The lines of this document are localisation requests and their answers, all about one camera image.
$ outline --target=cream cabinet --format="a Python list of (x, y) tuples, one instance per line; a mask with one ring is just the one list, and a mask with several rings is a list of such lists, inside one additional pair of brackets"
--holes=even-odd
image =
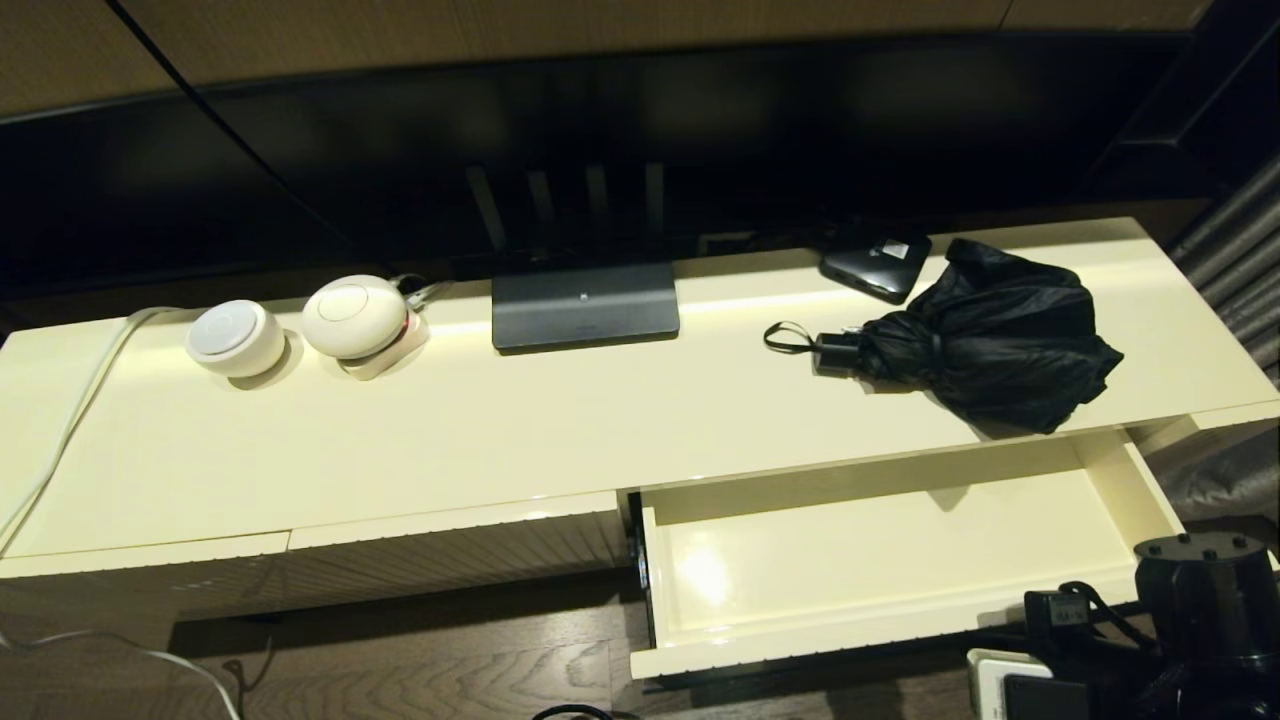
[[(892, 310), (805, 250), (676, 264), (672, 341), (499, 356), (485, 282), (425, 311), (367, 383), (270, 305), (287, 363), (230, 383), (187, 359), (198, 314), (124, 346), (44, 496), (5, 530), (0, 603), (172, 621), (554, 575), (641, 550), (636, 676), (951, 633), (1084, 579), (1133, 600), (1130, 548), (1180, 525), (1144, 455), (1280, 416), (1280, 395), (1132, 219), (964, 233), (1080, 274), (1125, 354), (1052, 436), (991, 438), (924, 392), (815, 377), (765, 327)], [(934, 238), (919, 288), (946, 266)], [(22, 496), (120, 320), (0, 350), (0, 503)], [(639, 511), (628, 498), (639, 497)]]

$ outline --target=umbrella strap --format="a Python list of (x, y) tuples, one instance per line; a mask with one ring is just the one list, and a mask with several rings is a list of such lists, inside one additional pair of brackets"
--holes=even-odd
[(933, 370), (933, 378), (938, 378), (942, 375), (942, 336), (938, 333), (929, 334), (933, 336), (933, 352), (929, 354), (929, 368)]
[[(781, 342), (772, 340), (773, 336), (787, 332), (797, 334), (804, 338), (804, 345), (795, 342)], [(792, 323), (791, 320), (782, 320), (781, 323), (773, 323), (769, 329), (764, 331), (764, 345), (769, 346), (769, 350), (777, 350), (778, 352), (786, 352), (787, 355), (799, 355), (800, 352), (813, 352), (817, 346), (813, 342), (813, 336), (809, 331), (804, 329), (800, 323)]]

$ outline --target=white cable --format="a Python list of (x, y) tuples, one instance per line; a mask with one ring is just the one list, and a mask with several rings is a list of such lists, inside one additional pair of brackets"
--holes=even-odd
[[(70, 411), (67, 414), (67, 419), (63, 420), (61, 430), (58, 434), (58, 443), (54, 446), (54, 451), (49, 455), (49, 460), (45, 461), (44, 469), (36, 474), (36, 482), (31, 484), (31, 488), (18, 498), (18, 505), (13, 507), (6, 515), (0, 515), (4, 518), (4, 524), (0, 525), (0, 537), (4, 532), (9, 529), (18, 515), (22, 514), (22, 509), (27, 506), (45, 486), (54, 479), (54, 471), (58, 469), (58, 462), (61, 461), (63, 454), (67, 451), (67, 443), (70, 442), (72, 434), (76, 432), (76, 425), (79, 424), (79, 419), (84, 415), (84, 410), (88, 407), (90, 402), (93, 401), (93, 396), (97, 395), (97, 388), (102, 384), (102, 378), (106, 377), (106, 372), (111, 368), (111, 363), (115, 356), (120, 354), (120, 347), (124, 346), (124, 341), (129, 340), (133, 331), (137, 329), (142, 323), (147, 322), (152, 316), (160, 313), (168, 313), (170, 310), (178, 310), (178, 307), (147, 307), (145, 310), (138, 310), (137, 313), (129, 315), (124, 319), (124, 325), (115, 333), (111, 342), (108, 343), (102, 355), (97, 360), (97, 365), (93, 372), (84, 379), (84, 384), (81, 387), (78, 400), (72, 405)], [(9, 548), (9, 542), (5, 542), (0, 547), (0, 556), (4, 551)]]
[[(63, 455), (67, 452), (67, 445), (70, 442), (72, 436), (76, 433), (76, 428), (79, 425), (81, 419), (84, 416), (84, 411), (88, 410), (88, 406), (93, 402), (93, 397), (97, 396), (97, 391), (102, 386), (102, 380), (106, 378), (106, 373), (111, 369), (111, 364), (115, 361), (115, 357), (120, 354), (120, 348), (124, 347), (124, 342), (129, 340), (129, 336), (133, 334), (133, 331), (138, 329), (148, 319), (154, 318), (155, 315), (159, 315), (160, 313), (168, 313), (170, 310), (178, 310), (178, 307), (147, 307), (145, 310), (138, 310), (137, 313), (124, 319), (124, 325), (115, 333), (115, 336), (111, 338), (111, 342), (108, 343), (106, 348), (102, 351), (102, 355), (99, 357), (97, 365), (93, 368), (92, 374), (90, 374), (90, 377), (84, 380), (84, 384), (81, 387), (78, 400), (72, 406), (70, 413), (67, 414), (67, 419), (63, 420), (63, 427), (61, 430), (59, 430), (59, 437), (58, 442), (54, 445), (54, 451), (49, 455), (49, 460), (45, 462), (44, 469), (41, 469), (41, 471), (36, 474), (36, 482), (32, 483), (31, 489), (28, 489), (24, 496), (18, 498), (18, 505), (8, 515), (3, 515), (5, 520), (4, 524), (0, 524), (0, 536), (3, 536), (4, 530), (8, 530), (10, 525), (19, 521), (18, 515), (22, 514), (22, 509), (26, 507), (28, 503), (31, 503), (32, 500), (38, 497), (40, 493), (45, 489), (45, 487), (49, 486), (50, 480), (54, 479), (54, 473), (58, 470), (58, 464), (59, 461), (61, 461)], [(14, 529), (13, 536), (15, 537), (17, 534), (18, 534), (17, 529)], [(3, 547), (0, 547), (0, 556), (4, 555), (4, 551), (8, 550), (9, 542), (12, 541), (13, 537), (10, 537), (9, 541), (5, 542)], [(232, 702), (232, 696), (230, 693), (227, 692), (227, 688), (223, 687), (221, 682), (219, 682), (218, 678), (215, 678), (214, 674), (206, 670), (205, 667), (201, 667), (200, 665), (189, 660), (186, 660), (183, 657), (178, 657), (177, 655), (161, 652), (159, 650), (145, 648), (123, 635), (118, 635), (115, 633), (108, 633), (105, 630), (77, 630), (73, 633), (61, 633), (58, 635), (50, 635), (47, 638), (41, 638), (38, 641), (33, 641), (29, 643), (20, 643), (9, 639), (9, 637), (4, 634), (4, 630), (0, 629), (0, 647), (13, 652), (35, 652), (46, 646), (77, 638), (109, 638), (119, 641), (124, 644), (128, 644), (133, 650), (137, 650), (142, 655), (159, 657), (160, 660), (165, 660), (173, 662), (174, 665), (186, 667), (198, 674), (200, 676), (205, 678), (210, 683), (212, 683), (214, 688), (218, 689), (218, 694), (221, 696), (223, 703), (227, 705), (227, 714), (230, 715), (232, 720), (241, 720), (239, 714), (236, 711), (236, 703)]]
[(424, 287), (422, 290), (413, 291), (407, 296), (404, 296), (404, 302), (407, 302), (408, 306), (415, 313), (419, 313), (424, 307), (426, 307), (426, 302), (431, 300), (431, 297), (435, 297), (436, 295), (444, 292), (445, 290), (449, 290), (451, 287), (453, 287), (453, 281), (440, 281), (436, 283), (431, 283)]
[(404, 281), (407, 281), (407, 279), (410, 279), (410, 278), (413, 278), (416, 281), (421, 281), (424, 284), (428, 282), (425, 277), (422, 277), (422, 275), (420, 275), (417, 273), (401, 273), (398, 275), (387, 278), (387, 282), (392, 283), (392, 287), (394, 287), (396, 290), (399, 290), (401, 283), (404, 282)]
[(79, 638), (106, 638), (106, 639), (113, 639), (113, 641), (116, 641), (116, 642), (122, 642), (122, 643), (132, 647), (133, 650), (141, 652), (142, 655), (150, 655), (151, 657), (159, 657), (160, 660), (166, 660), (169, 662), (173, 662), (174, 665), (178, 665), (180, 667), (186, 667), (187, 670), (191, 670), (192, 673), (196, 673), (201, 678), (204, 678), (204, 679), (209, 680), (210, 683), (212, 683), (214, 688), (218, 689), (218, 694), (221, 696), (221, 698), (223, 698), (223, 705), (227, 706), (227, 715), (229, 715), (232, 720), (241, 720), (239, 712), (236, 711), (236, 702), (232, 700), (232, 694), (229, 692), (227, 692), (227, 688), (223, 685), (223, 683), (218, 678), (214, 676), (212, 673), (210, 673), (205, 667), (202, 667), (202, 666), (200, 666), (200, 665), (197, 665), (197, 664), (195, 664), (195, 662), (192, 662), (192, 661), (189, 661), (189, 660), (187, 660), (184, 657), (178, 657), (177, 655), (172, 655), (172, 653), (168, 653), (168, 652), (161, 652), (159, 650), (148, 650), (146, 647), (142, 647), (138, 643), (131, 641), (129, 638), (125, 638), (124, 635), (118, 635), (115, 633), (109, 633), (106, 630), (76, 630), (73, 633), (61, 633), (61, 634), (58, 634), (58, 635), (50, 635), (47, 638), (41, 638), (38, 641), (32, 641), (29, 643), (19, 643), (17, 641), (9, 639), (4, 634), (4, 632), (0, 630), (0, 647), (3, 647), (5, 650), (9, 650), (9, 651), (13, 651), (13, 652), (35, 652), (37, 650), (41, 650), (44, 647), (47, 647), (47, 646), (58, 643), (58, 642), (73, 641), (73, 639), (79, 639)]

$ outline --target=wooden floor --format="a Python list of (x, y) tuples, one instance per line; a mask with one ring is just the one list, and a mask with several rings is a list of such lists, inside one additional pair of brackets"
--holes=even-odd
[[(1274, 525), (1245, 532), (1276, 546)], [(67, 629), (0, 615), (17, 639)], [(186, 623), (169, 650), (211, 667), (239, 661), (252, 685), (244, 720), (524, 720), (589, 703), (620, 719), (968, 719), (964, 653), (972, 639), (932, 641), (772, 665), (680, 689), (631, 682), (627, 656), (648, 642), (634, 570)], [(105, 641), (28, 656), (0, 653), (0, 719), (225, 717), (195, 674)]]

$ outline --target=curtain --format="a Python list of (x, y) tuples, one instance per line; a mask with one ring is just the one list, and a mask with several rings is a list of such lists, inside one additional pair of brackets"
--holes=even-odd
[[(1280, 387), (1280, 156), (1166, 247), (1253, 360)], [(1158, 479), (1184, 520), (1280, 511), (1280, 432)]]

